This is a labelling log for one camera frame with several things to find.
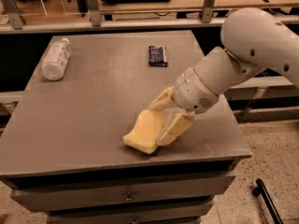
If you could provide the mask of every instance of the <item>gray tabletop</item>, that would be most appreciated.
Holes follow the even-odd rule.
[[[146,155],[122,137],[138,114],[203,58],[192,32],[74,35],[60,81],[36,68],[0,140],[0,176],[71,173],[251,155],[222,96],[169,147]],[[149,67],[149,46],[166,46],[169,66]]]

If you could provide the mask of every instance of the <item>terrazzo floor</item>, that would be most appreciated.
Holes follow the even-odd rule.
[[[274,223],[263,198],[251,194],[257,178],[265,183],[284,224],[299,224],[299,107],[252,110],[249,122],[240,119],[239,125],[253,155],[236,166],[235,181],[215,197],[201,224]],[[0,224],[46,223],[46,215],[31,214],[10,200],[9,193],[0,183]]]

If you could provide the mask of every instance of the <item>drawer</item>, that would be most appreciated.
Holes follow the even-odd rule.
[[[206,215],[212,201],[188,199],[175,202],[151,202],[143,205],[131,204],[129,207],[113,205],[91,211],[88,209],[68,210],[48,216],[49,224],[179,224],[196,223],[197,217]]]
[[[11,198],[31,212],[50,212],[118,203],[202,197],[223,194],[234,171],[125,179],[38,189],[13,190]]]

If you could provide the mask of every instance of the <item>floor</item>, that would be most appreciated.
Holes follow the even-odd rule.
[[[251,191],[261,178],[284,224],[299,224],[299,107],[251,110],[249,121],[235,116],[253,156],[236,167],[236,179],[202,217],[202,224],[274,223],[263,198]],[[0,224],[43,224],[46,216],[29,211],[9,199],[0,183]]]

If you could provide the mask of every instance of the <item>white robot link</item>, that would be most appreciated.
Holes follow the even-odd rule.
[[[269,13],[258,8],[234,12],[221,27],[221,42],[225,49],[214,48],[195,67],[180,75],[174,87],[167,88],[149,105],[149,109],[160,111],[177,107],[169,112],[156,140],[159,146],[170,143],[171,140],[164,141],[163,137],[179,120],[174,116],[180,114],[192,120],[195,113],[208,111],[229,88],[267,68],[299,87],[299,36]]]

